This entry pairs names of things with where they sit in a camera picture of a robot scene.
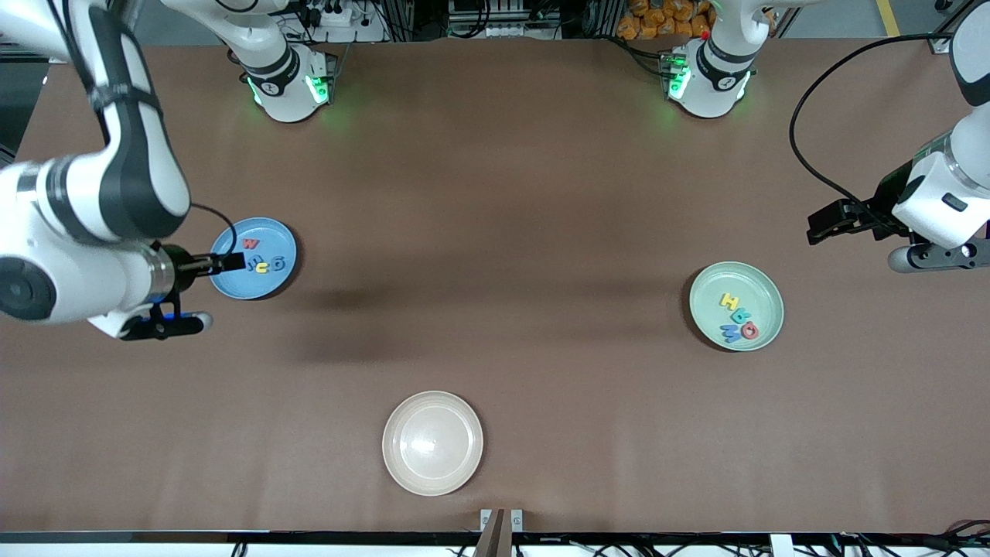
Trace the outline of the blue plate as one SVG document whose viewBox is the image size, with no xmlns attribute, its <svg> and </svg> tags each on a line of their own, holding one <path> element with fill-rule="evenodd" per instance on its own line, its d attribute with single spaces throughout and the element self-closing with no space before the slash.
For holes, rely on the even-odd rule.
<svg viewBox="0 0 990 557">
<path fill-rule="evenodd" d="M 257 237 L 261 240 L 258 249 L 244 251 L 243 237 Z M 276 256 L 283 256 L 286 267 L 281 272 L 255 274 L 246 268 L 240 271 L 223 272 L 210 278 L 214 288 L 231 299 L 256 300 L 275 295 L 292 278 L 299 261 L 299 244 L 294 232 L 282 222 L 269 217 L 251 217 L 234 223 L 233 231 L 220 233 L 211 248 L 213 253 L 243 253 L 245 261 L 254 256 L 263 258 L 266 263 Z"/>
</svg>

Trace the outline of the pale green plate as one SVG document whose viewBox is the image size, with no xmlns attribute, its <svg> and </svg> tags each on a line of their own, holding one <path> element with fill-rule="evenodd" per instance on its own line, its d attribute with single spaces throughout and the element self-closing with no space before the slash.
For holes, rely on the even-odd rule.
<svg viewBox="0 0 990 557">
<path fill-rule="evenodd" d="M 760 335 L 754 340 L 725 344 L 720 327 L 735 323 L 731 311 L 720 306 L 725 292 L 740 299 L 739 307 L 752 313 Z M 698 330 L 715 345 L 735 352 L 763 349 L 780 334 L 785 308 L 780 290 L 760 269 L 739 261 L 721 261 L 702 269 L 694 279 L 688 296 L 688 307 Z"/>
</svg>

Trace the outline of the white power strip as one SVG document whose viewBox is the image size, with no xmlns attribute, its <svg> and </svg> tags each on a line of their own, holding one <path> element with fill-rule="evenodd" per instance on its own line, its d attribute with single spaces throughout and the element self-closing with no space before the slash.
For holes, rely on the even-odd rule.
<svg viewBox="0 0 990 557">
<path fill-rule="evenodd" d="M 300 0 L 301 18 L 307 29 L 350 28 L 361 19 L 353 0 Z"/>
</svg>

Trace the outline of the orange toy pile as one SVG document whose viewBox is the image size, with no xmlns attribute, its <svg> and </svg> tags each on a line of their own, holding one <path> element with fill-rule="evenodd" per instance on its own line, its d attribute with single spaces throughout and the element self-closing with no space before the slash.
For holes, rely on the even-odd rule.
<svg viewBox="0 0 990 557">
<path fill-rule="evenodd" d="M 710 0 L 625 0 L 615 34 L 626 41 L 663 35 L 707 38 L 715 20 Z"/>
</svg>

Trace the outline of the beige plate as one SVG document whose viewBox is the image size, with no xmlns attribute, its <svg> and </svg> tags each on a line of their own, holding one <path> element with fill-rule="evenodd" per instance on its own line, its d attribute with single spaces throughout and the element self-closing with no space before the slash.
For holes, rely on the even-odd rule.
<svg viewBox="0 0 990 557">
<path fill-rule="evenodd" d="M 483 426 L 460 396 L 422 391 L 394 408 L 381 448 L 387 472 L 404 490 L 422 497 L 446 496 L 480 468 Z"/>
</svg>

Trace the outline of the equipment rack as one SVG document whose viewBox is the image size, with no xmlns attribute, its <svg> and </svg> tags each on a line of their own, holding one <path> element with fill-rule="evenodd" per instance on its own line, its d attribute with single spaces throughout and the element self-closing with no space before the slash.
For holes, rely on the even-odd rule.
<svg viewBox="0 0 990 557">
<path fill-rule="evenodd" d="M 461 39 L 557 39 L 565 18 L 560 0 L 448 0 L 443 25 Z"/>
</svg>

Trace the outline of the aluminium frame profile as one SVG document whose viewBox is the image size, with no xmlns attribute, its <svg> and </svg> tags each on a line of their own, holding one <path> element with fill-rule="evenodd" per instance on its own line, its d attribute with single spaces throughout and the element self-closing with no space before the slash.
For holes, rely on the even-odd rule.
<svg viewBox="0 0 990 557">
<path fill-rule="evenodd" d="M 951 39 L 958 27 L 958 18 L 945 19 L 930 33 L 927 45 L 932 54 L 948 54 L 951 49 Z"/>
</svg>

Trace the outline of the black table edge rail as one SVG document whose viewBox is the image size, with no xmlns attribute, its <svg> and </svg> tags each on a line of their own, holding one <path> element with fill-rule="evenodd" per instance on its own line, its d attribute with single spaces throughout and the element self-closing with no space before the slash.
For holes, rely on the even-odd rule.
<svg viewBox="0 0 990 557">
<path fill-rule="evenodd" d="M 859 536 L 863 544 L 875 547 L 922 547 L 937 552 L 951 548 L 990 549 L 990 532 L 985 535 L 959 536 L 954 532 L 941 535 L 881 535 L 866 533 Z M 57 543 L 219 543 L 219 544 L 278 544 L 278 545 L 398 545 L 398 546 L 461 546 L 474 545 L 480 533 L 471 531 L 400 532 L 400 531 L 329 531 L 329 530 L 269 530 L 269 531 L 207 531 L 207 530 L 78 530 L 22 531 L 0 533 L 0 544 Z M 714 545 L 725 548 L 770 547 L 768 533 L 608 533 L 608 532 L 518 532 L 512 536 L 517 545 L 562 545 L 578 542 L 584 545 L 647 546 Z"/>
</svg>

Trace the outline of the metal table edge bracket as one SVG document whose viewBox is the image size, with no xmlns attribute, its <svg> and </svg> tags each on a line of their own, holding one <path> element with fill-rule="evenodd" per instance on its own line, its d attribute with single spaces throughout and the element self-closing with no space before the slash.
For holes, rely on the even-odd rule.
<svg viewBox="0 0 990 557">
<path fill-rule="evenodd" d="M 471 557 L 524 557 L 515 535 L 524 532 L 523 510 L 480 511 L 480 539 Z"/>
</svg>

